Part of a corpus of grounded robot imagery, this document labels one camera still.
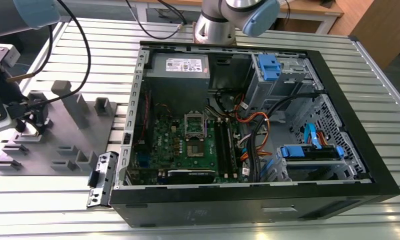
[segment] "green circuit board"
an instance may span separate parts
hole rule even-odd
[[[198,132],[199,122],[187,121],[187,130]],[[215,153],[214,120],[206,120],[205,138],[185,139],[183,119],[159,119],[153,125],[151,151],[149,155],[138,153],[134,157],[143,170],[138,171],[137,184],[155,185],[157,171],[169,169],[211,170],[214,183],[238,183],[233,176],[222,177],[218,172]]]
[[[195,126],[187,126],[190,129],[198,129]],[[203,141],[197,140],[195,144],[202,145],[202,149],[195,147],[195,153],[202,156],[187,156],[183,134],[185,126],[182,119],[157,120],[153,128],[153,150],[150,153],[150,168],[193,168],[218,170],[213,121],[206,121]]]

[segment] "wooden table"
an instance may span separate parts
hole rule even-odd
[[[63,0],[63,2],[126,7],[125,0]],[[166,9],[157,0],[129,0],[129,2],[135,6],[137,18],[141,22],[147,22],[146,9]],[[165,2],[171,4],[181,11],[201,11],[202,0],[165,0]],[[343,14],[335,3],[331,4],[331,8],[325,8],[319,6],[319,0],[294,0],[289,2],[289,7],[290,19],[319,22],[314,32],[315,34],[327,34],[337,17]],[[283,19],[286,12],[287,6],[282,5],[277,17]]]

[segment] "aluminum table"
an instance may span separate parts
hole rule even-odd
[[[127,109],[130,82],[138,42],[150,40],[130,21],[79,18],[91,48],[91,73],[81,92],[86,101],[106,97],[118,103],[107,150],[118,152]],[[145,23],[155,36],[166,36],[175,25]],[[61,22],[54,31],[53,51],[43,71],[21,83],[26,94],[54,95],[54,80],[78,86],[86,69],[86,51],[73,22]],[[169,41],[190,42],[187,26]],[[346,37],[267,31],[249,38],[238,31],[238,45],[317,50],[349,100],[376,149],[400,186],[400,95],[358,42]],[[34,60],[34,69],[46,45]],[[13,130],[0,133],[0,151]],[[267,224],[202,225],[166,228],[130,228],[111,209],[86,210],[87,177],[0,176],[0,237],[43,239],[398,239],[400,196],[357,207],[326,219]]]

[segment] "blue plastic latch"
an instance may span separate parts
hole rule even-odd
[[[305,157],[301,146],[285,146],[289,157]]]
[[[266,173],[269,167],[273,165],[274,161],[270,159],[267,164],[263,166],[262,170],[259,171],[258,177],[261,178],[262,175]]]
[[[338,157],[342,159],[343,155],[345,155],[345,151],[341,146],[335,146],[335,152],[337,152]]]
[[[263,73],[263,81],[275,81],[281,74],[281,64],[277,62],[275,56],[267,54],[258,54],[257,59],[259,70]]]
[[[286,147],[279,147],[279,150],[281,150],[281,155],[282,157],[285,158],[286,156],[289,156],[289,153],[287,153],[287,150],[286,150]]]

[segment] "gray plastic block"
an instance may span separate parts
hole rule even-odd
[[[27,148],[22,144],[6,144],[1,150],[9,156],[25,156],[27,154]]]
[[[17,133],[13,139],[13,142],[15,144],[34,144],[41,143],[43,139],[43,134],[38,136],[26,136],[21,133]]]
[[[71,172],[75,167],[75,164],[69,160],[53,160],[50,165],[50,168],[57,172]]]
[[[91,151],[89,156],[86,157],[81,151],[78,151],[77,157],[74,159],[74,164],[77,164],[78,168],[82,172],[91,172],[95,169],[98,157]]]
[[[57,149],[55,149],[55,152],[62,157],[77,156],[78,148],[74,145],[71,145],[71,146],[58,146]]]
[[[51,85],[51,93],[58,96],[69,94],[71,91],[71,83],[69,81],[54,81]],[[77,103],[77,96],[71,95],[65,97],[61,102],[63,103],[63,107],[77,125],[78,129],[85,129],[89,126],[89,122],[85,117],[85,113],[82,111],[82,106]]]
[[[106,97],[95,98],[94,110],[97,116],[111,116],[114,114],[111,105]]]
[[[14,131],[13,136],[5,139],[9,144],[22,144],[29,152],[26,155],[18,155],[10,157],[6,153],[1,153],[0,160],[7,157],[15,159],[21,163],[22,167],[17,171],[1,171],[0,175],[14,175],[14,176],[87,176],[90,171],[85,168],[77,167],[75,157],[78,151],[85,154],[89,164],[89,154],[103,153],[106,151],[109,135],[111,131],[114,113],[117,104],[110,102],[111,115],[97,116],[94,110],[94,101],[86,101],[87,119],[89,126],[85,129],[78,129],[71,116],[69,115],[62,101],[55,101],[47,105],[47,118],[51,120],[47,122],[47,128],[42,135],[34,136],[29,131],[23,132],[25,136],[21,136]],[[69,160],[74,164],[71,171],[54,171],[50,167],[51,161],[66,161]]]
[[[89,107],[87,107],[86,101],[79,93],[75,93],[74,96],[77,99],[77,104],[78,104],[82,112],[86,114],[89,112]]]
[[[0,171],[17,171],[22,165],[11,158],[0,159]]]
[[[43,93],[42,92],[38,92],[38,91],[30,91],[29,93],[27,93],[27,99],[30,100],[30,101],[33,101],[34,99],[39,99],[39,100],[47,100],[47,98],[46,98],[46,96],[43,95]]]

